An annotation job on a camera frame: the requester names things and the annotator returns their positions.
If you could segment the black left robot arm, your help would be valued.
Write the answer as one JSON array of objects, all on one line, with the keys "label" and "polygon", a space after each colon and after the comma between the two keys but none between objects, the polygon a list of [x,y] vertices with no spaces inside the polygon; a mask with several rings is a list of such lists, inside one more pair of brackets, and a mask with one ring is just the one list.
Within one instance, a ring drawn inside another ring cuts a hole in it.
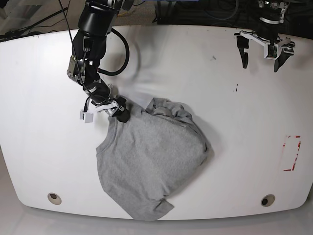
[{"label": "black left robot arm", "polygon": [[278,26],[284,22],[284,15],[289,6],[285,0],[256,0],[248,9],[258,22],[256,29],[235,33],[237,48],[240,53],[243,68],[248,66],[249,42],[254,41],[264,49],[264,58],[274,60],[274,72],[294,55],[295,42],[289,37],[280,38]]}]

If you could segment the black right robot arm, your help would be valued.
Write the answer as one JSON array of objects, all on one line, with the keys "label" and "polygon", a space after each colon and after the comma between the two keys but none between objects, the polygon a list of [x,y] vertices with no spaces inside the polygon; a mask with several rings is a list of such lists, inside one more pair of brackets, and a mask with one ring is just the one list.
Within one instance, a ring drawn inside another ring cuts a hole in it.
[{"label": "black right robot arm", "polygon": [[[100,75],[117,76],[127,67],[130,58],[129,45],[122,34],[112,26],[120,10],[129,10],[132,0],[88,0],[78,22],[78,32],[71,38],[72,55],[67,75],[82,86],[88,95],[80,118],[92,122],[93,113],[88,111],[89,104],[95,105],[96,112],[105,111],[109,116],[126,123],[130,118],[126,100],[114,97],[110,87]],[[107,36],[113,33],[125,46],[125,61],[117,71],[101,69],[100,61],[105,56]]]}]

